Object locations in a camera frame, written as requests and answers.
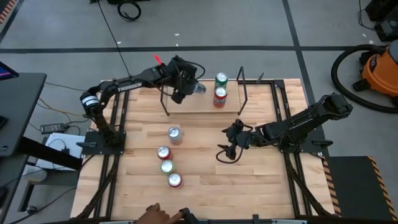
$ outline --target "shop vacuum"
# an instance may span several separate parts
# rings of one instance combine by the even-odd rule
[[[361,79],[353,84],[355,91],[375,90],[391,97],[393,104],[398,106],[398,40],[390,46],[380,47],[371,44],[362,44],[343,52],[331,68],[331,79],[336,89],[352,101],[369,109],[383,113],[398,113],[398,108],[381,106],[360,98],[348,91],[339,81],[337,70],[340,63],[354,52],[365,51],[359,62],[363,66]]]

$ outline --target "concrete floor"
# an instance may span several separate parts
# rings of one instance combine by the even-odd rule
[[[48,82],[82,89],[103,79],[125,77],[98,5],[88,2],[24,0],[0,42],[0,60],[18,72],[44,72]],[[368,2],[362,0],[363,7]],[[178,54],[202,64],[207,70],[204,78],[213,78],[218,72],[235,76],[241,65],[248,78],[257,78],[262,72],[264,78],[301,78],[307,98],[312,101],[335,91],[330,68],[341,52],[333,47],[382,44],[374,32],[358,25],[357,0],[151,0],[139,4],[142,17],[128,23],[121,20],[114,6],[101,2],[132,74],[155,65],[154,54],[164,61]],[[366,15],[363,20],[371,25]],[[301,48],[310,46],[333,51]],[[348,58],[339,70],[347,86],[358,77],[356,59]],[[78,91],[48,85],[41,95],[54,108],[82,114],[79,96]],[[365,93],[365,97],[382,98],[372,93]],[[398,152],[394,150],[393,128],[398,119],[352,104],[354,110],[349,118],[323,125],[326,138],[335,142],[329,152],[332,156],[373,156],[390,198],[398,203],[398,179],[394,178]],[[30,122],[40,126],[67,122],[67,118],[37,107]],[[82,131],[89,126],[78,125]],[[31,127],[25,135],[37,141],[43,138]],[[30,204],[41,207],[67,188],[37,187]],[[66,220],[72,196],[73,192],[68,193],[23,223]],[[6,223],[23,216],[16,212],[17,199]]]

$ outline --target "wooden table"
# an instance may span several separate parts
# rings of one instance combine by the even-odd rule
[[[291,113],[304,110],[307,103],[301,81],[286,79],[285,86]],[[243,102],[242,86],[239,91]],[[140,88],[132,91],[129,97],[126,151],[119,165],[113,220],[138,219],[156,202],[170,215],[188,207],[198,218],[208,219],[250,219],[253,214],[259,214],[260,218],[294,217],[284,159],[276,148],[251,147],[236,164],[217,162],[215,154],[220,149],[216,145],[228,144],[221,130],[229,127],[238,115],[166,116],[159,95],[155,88]],[[107,119],[111,116],[111,105],[110,102],[104,111]],[[269,85],[248,85],[248,102],[239,118],[251,126],[276,121]],[[183,143],[177,147],[169,144],[167,130],[171,126],[183,131]],[[172,148],[177,171],[183,176],[181,189],[170,188],[167,177],[159,170],[156,150],[164,144]],[[309,154],[302,154],[301,158],[308,188],[323,207],[333,213],[321,160]],[[81,171],[71,217],[83,210],[98,188],[102,161],[102,156],[95,156]],[[101,214],[104,214],[108,198],[107,193],[104,195]],[[301,194],[298,200],[300,211],[304,213]]]

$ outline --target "can lid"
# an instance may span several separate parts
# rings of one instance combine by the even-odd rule
[[[173,169],[173,162],[170,160],[163,161],[162,163],[162,171],[170,172]]]
[[[181,184],[182,178],[178,173],[173,173],[169,175],[169,184],[173,187],[176,187]]]
[[[226,89],[223,88],[223,87],[218,87],[218,88],[216,89],[216,95],[217,95],[217,96],[220,96],[220,97],[226,96]]]
[[[226,76],[224,73],[220,72],[217,74],[217,79],[221,82],[225,82],[228,79],[228,76]]]
[[[169,136],[170,137],[177,137],[180,134],[180,130],[178,127],[171,127],[169,129]]]
[[[161,158],[168,156],[169,153],[170,149],[167,146],[160,146],[159,149],[157,150],[157,155]]]

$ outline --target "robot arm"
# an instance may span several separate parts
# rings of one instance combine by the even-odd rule
[[[113,95],[141,87],[160,89],[165,85],[174,88],[172,100],[180,104],[185,96],[191,95],[199,85],[195,78],[196,71],[197,68],[191,62],[175,56],[168,65],[162,63],[138,75],[101,82],[98,86],[93,86],[84,92],[80,101],[87,117],[96,123],[105,143],[108,146],[117,146],[119,139],[115,128],[108,124],[103,116],[103,110]]]
[[[237,119],[229,128],[222,130],[226,133],[230,146],[218,145],[226,152],[229,159],[235,160],[236,146],[248,149],[250,146],[264,147],[297,147],[305,141],[307,134],[329,119],[346,118],[353,107],[342,95],[336,93],[323,96],[317,103],[283,121],[271,122],[253,127],[245,125]]]

